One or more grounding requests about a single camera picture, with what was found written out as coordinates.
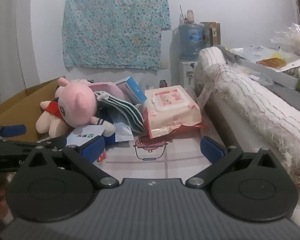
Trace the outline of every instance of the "blue box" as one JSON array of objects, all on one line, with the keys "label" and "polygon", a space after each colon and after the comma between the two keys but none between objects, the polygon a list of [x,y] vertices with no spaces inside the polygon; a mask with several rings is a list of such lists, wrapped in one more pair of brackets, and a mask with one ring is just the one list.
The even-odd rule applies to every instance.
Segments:
[{"label": "blue box", "polygon": [[147,100],[146,95],[141,88],[137,85],[133,77],[127,77],[125,79],[115,82],[118,88],[125,93],[131,100],[132,104],[142,104]]}]

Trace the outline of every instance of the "fabric hanging on wall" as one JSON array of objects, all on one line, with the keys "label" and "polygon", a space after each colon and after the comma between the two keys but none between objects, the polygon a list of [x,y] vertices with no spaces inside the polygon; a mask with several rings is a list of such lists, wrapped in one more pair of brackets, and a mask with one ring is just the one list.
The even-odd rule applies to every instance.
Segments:
[{"label": "fabric hanging on wall", "polygon": [[66,0],[66,67],[159,69],[168,0]]}]

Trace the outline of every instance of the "white logo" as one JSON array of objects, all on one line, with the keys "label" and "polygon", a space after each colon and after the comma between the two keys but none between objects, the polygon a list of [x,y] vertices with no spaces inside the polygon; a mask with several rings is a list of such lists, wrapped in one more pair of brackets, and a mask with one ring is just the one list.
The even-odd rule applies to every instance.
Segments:
[{"label": "white logo", "polygon": [[155,181],[151,181],[151,182],[148,183],[148,185],[150,185],[150,186],[153,186],[155,184],[157,184]]}]

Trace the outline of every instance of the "plush toy eye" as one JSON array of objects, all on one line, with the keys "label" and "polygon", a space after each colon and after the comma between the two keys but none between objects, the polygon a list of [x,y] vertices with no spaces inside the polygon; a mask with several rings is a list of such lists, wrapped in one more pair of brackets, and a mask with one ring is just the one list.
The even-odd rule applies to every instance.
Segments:
[{"label": "plush toy eye", "polygon": [[62,106],[60,106],[60,112],[63,116],[66,116],[66,111],[63,109]]}]

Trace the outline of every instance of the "water bottle label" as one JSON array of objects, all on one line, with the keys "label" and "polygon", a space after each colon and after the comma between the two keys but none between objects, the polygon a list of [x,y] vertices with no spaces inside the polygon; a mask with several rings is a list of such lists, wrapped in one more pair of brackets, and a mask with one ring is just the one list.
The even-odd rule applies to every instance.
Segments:
[{"label": "water bottle label", "polygon": [[191,41],[202,41],[202,31],[189,30],[189,38]]}]

